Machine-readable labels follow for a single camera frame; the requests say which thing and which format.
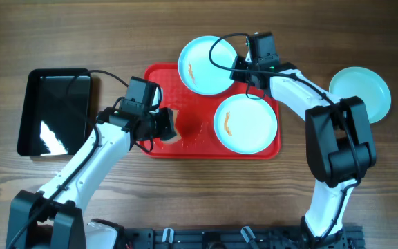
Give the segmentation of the orange sponge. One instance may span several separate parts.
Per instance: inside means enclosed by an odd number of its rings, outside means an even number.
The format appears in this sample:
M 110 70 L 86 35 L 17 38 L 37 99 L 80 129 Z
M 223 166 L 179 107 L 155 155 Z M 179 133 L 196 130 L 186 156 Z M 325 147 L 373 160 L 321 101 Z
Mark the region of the orange sponge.
M 173 144 L 173 143 L 178 142 L 182 138 L 178 129 L 176 128 L 176 120 L 178 117 L 178 110 L 169 109 L 168 114 L 169 114 L 171 132 L 168 133 L 167 135 L 164 135 L 163 137 L 161 137 L 160 140 L 164 144 Z

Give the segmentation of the light blue plate back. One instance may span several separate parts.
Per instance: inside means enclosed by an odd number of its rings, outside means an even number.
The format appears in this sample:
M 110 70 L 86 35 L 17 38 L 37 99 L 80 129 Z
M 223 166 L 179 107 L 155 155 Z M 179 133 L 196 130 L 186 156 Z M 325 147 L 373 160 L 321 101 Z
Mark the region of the light blue plate back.
M 216 36 L 202 36 L 190 41 L 178 59 L 178 73 L 183 84 L 199 95 L 217 95 L 230 88 L 234 80 L 230 71 L 214 66 L 209 51 L 218 40 Z

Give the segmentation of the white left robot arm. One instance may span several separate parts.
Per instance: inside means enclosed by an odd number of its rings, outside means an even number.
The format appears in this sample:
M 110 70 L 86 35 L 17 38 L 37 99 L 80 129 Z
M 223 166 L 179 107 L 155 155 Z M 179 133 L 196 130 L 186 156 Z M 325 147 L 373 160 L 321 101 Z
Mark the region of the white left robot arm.
M 173 111 L 155 82 L 130 79 L 126 95 L 101 111 L 90 138 L 38 192 L 12 200 L 7 248 L 127 248 L 124 227 L 83 213 L 111 168 L 141 141 L 176 136 Z

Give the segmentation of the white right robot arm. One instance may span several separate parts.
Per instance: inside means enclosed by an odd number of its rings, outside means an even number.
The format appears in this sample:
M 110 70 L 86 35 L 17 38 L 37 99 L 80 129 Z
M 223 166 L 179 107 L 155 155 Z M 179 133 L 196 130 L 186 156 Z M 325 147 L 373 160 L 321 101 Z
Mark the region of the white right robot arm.
M 282 102 L 305 122 L 306 158 L 316 179 L 302 218 L 301 246 L 319 248 L 340 240 L 342 216 L 354 188 L 377 155 L 361 98 L 340 98 L 281 63 L 271 33 L 245 35 L 248 54 L 235 58 L 230 78 Z

